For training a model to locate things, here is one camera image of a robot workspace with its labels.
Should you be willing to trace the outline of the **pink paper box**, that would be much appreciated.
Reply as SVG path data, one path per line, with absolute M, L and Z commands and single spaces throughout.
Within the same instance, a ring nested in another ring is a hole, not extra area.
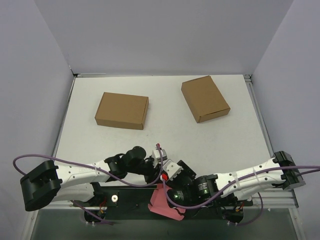
M 148 204 L 148 209 L 152 213 L 177 221 L 183 220 L 185 218 L 184 213 L 186 212 L 185 209 L 169 206 L 162 183 L 156 185 Z

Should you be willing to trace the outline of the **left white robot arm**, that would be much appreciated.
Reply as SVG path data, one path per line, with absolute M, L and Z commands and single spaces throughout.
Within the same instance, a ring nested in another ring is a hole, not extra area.
M 159 181 L 166 151 L 159 145 L 147 156 L 146 151 L 135 146 L 91 164 L 66 161 L 44 156 L 45 161 L 29 173 L 23 174 L 20 186 L 27 212 L 40 210 L 51 202 L 76 200 L 96 206 L 104 198 L 101 183 L 124 182 L 128 174 L 144 176 L 146 186 Z

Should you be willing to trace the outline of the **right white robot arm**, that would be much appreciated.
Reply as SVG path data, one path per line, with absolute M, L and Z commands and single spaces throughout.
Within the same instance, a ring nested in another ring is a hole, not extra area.
M 271 159 L 254 167 L 227 173 L 196 176 L 183 161 L 178 165 L 181 172 L 166 182 L 167 202 L 184 209 L 233 206 L 266 189 L 292 190 L 306 184 L 285 151 L 275 152 Z

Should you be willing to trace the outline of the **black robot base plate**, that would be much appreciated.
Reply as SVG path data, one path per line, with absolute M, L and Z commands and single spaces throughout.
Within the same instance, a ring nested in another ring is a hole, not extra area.
M 235 201 L 228 198 L 199 209 L 174 208 L 168 204 L 163 188 L 115 187 L 93 185 L 93 197 L 89 200 L 73 200 L 72 206 L 84 210 L 89 223 L 103 224 L 111 220 L 228 220 L 240 223 L 244 207 L 250 201 Z

